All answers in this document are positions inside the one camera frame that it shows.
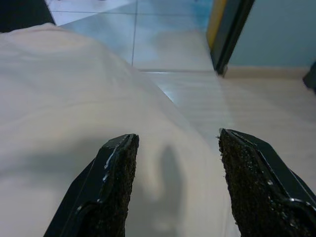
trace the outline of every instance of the floor tile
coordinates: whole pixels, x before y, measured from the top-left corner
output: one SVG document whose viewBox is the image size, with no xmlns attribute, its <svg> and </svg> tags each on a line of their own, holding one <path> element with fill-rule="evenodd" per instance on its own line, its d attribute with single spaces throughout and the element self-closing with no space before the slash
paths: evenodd
<svg viewBox="0 0 316 237">
<path fill-rule="evenodd" d="M 51 11 L 136 13 L 136 0 L 51 0 Z"/>
<path fill-rule="evenodd" d="M 269 142 L 316 192 L 316 96 L 296 79 L 221 79 L 214 73 L 149 74 L 216 149 L 220 127 Z"/>
<path fill-rule="evenodd" d="M 139 0 L 139 14 L 209 15 L 213 0 Z"/>
<path fill-rule="evenodd" d="M 57 26 L 65 25 L 70 22 L 74 22 L 89 16 L 93 16 L 97 13 L 92 12 L 62 12 L 52 11 L 50 14 L 53 16 Z"/>
<path fill-rule="evenodd" d="M 144 70 L 213 69 L 207 17 L 137 15 L 133 65 Z"/>
<path fill-rule="evenodd" d="M 128 63 L 132 62 L 135 15 L 99 13 L 62 27 L 92 37 Z"/>
</svg>

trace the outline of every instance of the white fabric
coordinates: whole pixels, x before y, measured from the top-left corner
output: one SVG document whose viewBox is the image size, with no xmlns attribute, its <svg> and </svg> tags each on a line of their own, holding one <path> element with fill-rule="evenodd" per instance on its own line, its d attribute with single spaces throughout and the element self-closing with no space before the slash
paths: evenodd
<svg viewBox="0 0 316 237">
<path fill-rule="evenodd" d="M 71 181 L 126 133 L 140 136 L 127 237 L 239 235 L 218 151 L 143 77 L 50 24 L 0 35 L 1 236 L 42 236 Z"/>
</svg>

